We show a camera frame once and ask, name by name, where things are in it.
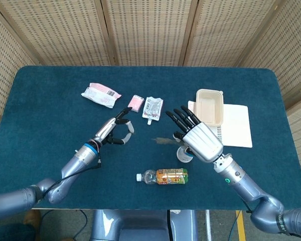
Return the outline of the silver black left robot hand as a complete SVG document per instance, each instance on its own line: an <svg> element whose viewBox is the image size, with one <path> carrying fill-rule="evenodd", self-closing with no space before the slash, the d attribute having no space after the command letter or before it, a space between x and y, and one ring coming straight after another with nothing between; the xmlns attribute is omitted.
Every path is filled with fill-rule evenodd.
<svg viewBox="0 0 301 241"><path fill-rule="evenodd" d="M126 107L117 116L109 119L101 127L101 129L95 134L95 137L93 138L94 141L96 141L97 143L99 143L101 145L105 145L106 143L116 144L116 145L125 145L129 141L131 136L134 134L134 127L133 127L131 121L123 118L131 110L132 110L132 107ZM125 126L127 126L127 129L128 129L127 135L122 139L115 138L113 136L113 130L118 125L125 125Z"/></svg>

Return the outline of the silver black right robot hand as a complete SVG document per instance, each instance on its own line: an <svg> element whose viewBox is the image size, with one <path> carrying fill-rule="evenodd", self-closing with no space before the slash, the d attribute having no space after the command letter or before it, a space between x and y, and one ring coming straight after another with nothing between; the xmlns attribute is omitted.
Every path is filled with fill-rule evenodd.
<svg viewBox="0 0 301 241"><path fill-rule="evenodd" d="M186 146L191 153L205 163L216 161L223 154L223 145L208 126L186 106L175 108L166 115L180 128L174 138Z"/></svg>

